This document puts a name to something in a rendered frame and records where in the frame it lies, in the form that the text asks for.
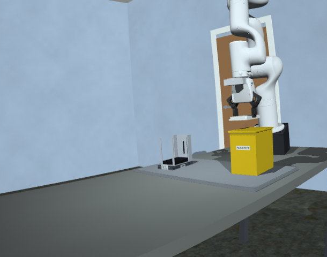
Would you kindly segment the yellow open-top bin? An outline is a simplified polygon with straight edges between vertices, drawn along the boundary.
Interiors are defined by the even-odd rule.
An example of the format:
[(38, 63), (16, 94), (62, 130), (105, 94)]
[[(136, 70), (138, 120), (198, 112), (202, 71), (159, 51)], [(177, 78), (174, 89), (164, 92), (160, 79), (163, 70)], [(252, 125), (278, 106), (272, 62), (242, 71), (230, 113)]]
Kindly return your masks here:
[(232, 174), (258, 176), (273, 168), (274, 127), (246, 127), (228, 131)]

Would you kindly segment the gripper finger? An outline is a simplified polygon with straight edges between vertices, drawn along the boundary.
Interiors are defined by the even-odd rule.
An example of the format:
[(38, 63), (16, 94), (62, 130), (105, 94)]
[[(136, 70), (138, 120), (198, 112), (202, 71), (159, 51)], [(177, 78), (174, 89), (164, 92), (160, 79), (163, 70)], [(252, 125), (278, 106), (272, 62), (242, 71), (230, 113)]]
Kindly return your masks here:
[(232, 103), (231, 100), (232, 100), (232, 96), (230, 96), (230, 97), (227, 99), (227, 102), (228, 102), (228, 104), (231, 106), (231, 108), (233, 109), (233, 115), (234, 115), (234, 116), (239, 116), (239, 114), (238, 114), (238, 108), (237, 108), (238, 103)]
[(252, 114), (252, 117), (256, 117), (257, 115), (257, 106), (259, 105), (262, 97), (259, 96), (258, 94), (254, 93), (253, 92), (253, 96), (257, 98), (257, 101), (255, 102), (253, 99), (252, 101), (250, 102), (250, 104), (252, 105), (252, 108), (251, 108), (251, 114)]

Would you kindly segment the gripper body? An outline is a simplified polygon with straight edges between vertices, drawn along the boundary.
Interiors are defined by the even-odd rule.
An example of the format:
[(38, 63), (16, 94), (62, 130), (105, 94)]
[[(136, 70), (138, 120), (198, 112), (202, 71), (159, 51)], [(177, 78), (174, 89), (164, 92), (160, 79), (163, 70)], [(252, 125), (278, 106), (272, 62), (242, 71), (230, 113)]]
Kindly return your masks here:
[(253, 92), (256, 93), (254, 82), (251, 78), (246, 78), (246, 84), (232, 85), (232, 102), (249, 103), (252, 99), (256, 101)]

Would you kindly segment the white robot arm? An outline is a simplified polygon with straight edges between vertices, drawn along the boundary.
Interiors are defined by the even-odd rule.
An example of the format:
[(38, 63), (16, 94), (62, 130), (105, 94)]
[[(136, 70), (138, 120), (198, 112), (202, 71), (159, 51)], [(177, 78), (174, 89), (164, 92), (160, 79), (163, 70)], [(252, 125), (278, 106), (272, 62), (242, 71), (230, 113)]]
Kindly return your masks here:
[(246, 84), (246, 78), (267, 78), (265, 83), (255, 88), (256, 94), (262, 97), (257, 107), (260, 118), (255, 127), (274, 127), (274, 133), (284, 129), (284, 124), (278, 122), (275, 94), (283, 63), (277, 56), (266, 56), (262, 24), (249, 14), (249, 9), (265, 6), (268, 1), (227, 0), (231, 33), (246, 37), (247, 41), (234, 41), (229, 44), (232, 78), (224, 80), (224, 86)]

